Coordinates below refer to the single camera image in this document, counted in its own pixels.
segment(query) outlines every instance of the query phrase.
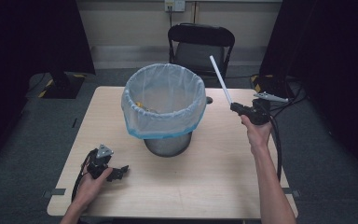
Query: black partition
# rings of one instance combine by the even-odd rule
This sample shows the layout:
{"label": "black partition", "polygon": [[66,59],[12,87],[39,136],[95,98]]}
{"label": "black partition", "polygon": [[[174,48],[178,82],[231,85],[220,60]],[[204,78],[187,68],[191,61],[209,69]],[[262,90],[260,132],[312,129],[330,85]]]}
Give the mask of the black partition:
{"label": "black partition", "polygon": [[260,74],[303,80],[330,132],[358,160],[358,1],[283,0]]}
{"label": "black partition", "polygon": [[0,146],[30,77],[57,70],[95,74],[76,1],[0,1]]}

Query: trash bin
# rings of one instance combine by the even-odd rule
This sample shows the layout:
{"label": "trash bin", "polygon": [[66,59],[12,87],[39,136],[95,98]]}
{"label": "trash bin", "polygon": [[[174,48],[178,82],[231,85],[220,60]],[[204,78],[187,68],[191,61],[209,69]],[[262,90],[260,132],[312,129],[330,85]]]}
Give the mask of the trash bin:
{"label": "trash bin", "polygon": [[137,71],[121,98],[128,133],[144,139],[147,148],[161,157],[176,156],[187,149],[205,106],[202,79],[170,63]]}

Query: stand base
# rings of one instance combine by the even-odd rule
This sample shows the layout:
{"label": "stand base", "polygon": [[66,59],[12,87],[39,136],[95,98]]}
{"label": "stand base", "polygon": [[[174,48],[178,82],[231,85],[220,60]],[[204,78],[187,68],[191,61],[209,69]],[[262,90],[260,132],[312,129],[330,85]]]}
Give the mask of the stand base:
{"label": "stand base", "polygon": [[251,78],[256,92],[266,92],[281,98],[294,98],[292,90],[284,80],[278,80],[274,76],[254,76]]}
{"label": "stand base", "polygon": [[81,75],[68,75],[69,78],[69,87],[66,89],[58,89],[54,84],[54,81],[51,80],[45,89],[40,92],[39,98],[46,99],[75,99],[77,97],[77,93],[79,92],[81,85],[85,79],[84,76]]}

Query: translucent plastic bag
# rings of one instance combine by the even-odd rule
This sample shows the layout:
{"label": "translucent plastic bag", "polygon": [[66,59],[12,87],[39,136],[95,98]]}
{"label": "translucent plastic bag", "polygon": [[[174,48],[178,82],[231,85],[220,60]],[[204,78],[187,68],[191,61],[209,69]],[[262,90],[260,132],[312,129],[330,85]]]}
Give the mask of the translucent plastic bag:
{"label": "translucent plastic bag", "polygon": [[205,106],[202,79],[170,63],[156,63],[137,71],[121,98],[127,131],[140,139],[172,138],[192,132]]}

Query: table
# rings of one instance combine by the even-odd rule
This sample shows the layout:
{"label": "table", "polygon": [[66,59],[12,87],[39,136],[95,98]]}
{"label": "table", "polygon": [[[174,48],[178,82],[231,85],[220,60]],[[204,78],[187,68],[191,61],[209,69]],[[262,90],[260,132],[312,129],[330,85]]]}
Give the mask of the table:
{"label": "table", "polygon": [[[71,202],[80,164],[101,143],[114,151],[109,166],[130,166],[121,180],[106,182],[85,216],[143,218],[260,218],[255,162],[246,127],[229,109],[222,89],[206,89],[213,98],[194,130],[188,149],[162,158],[144,140],[128,134],[121,110],[123,87],[99,87],[48,204],[51,216],[63,216]],[[228,89],[234,102],[251,106],[253,90]],[[276,163],[276,148],[269,141]],[[282,187],[288,188],[284,172]],[[291,194],[286,195],[297,216]]]}

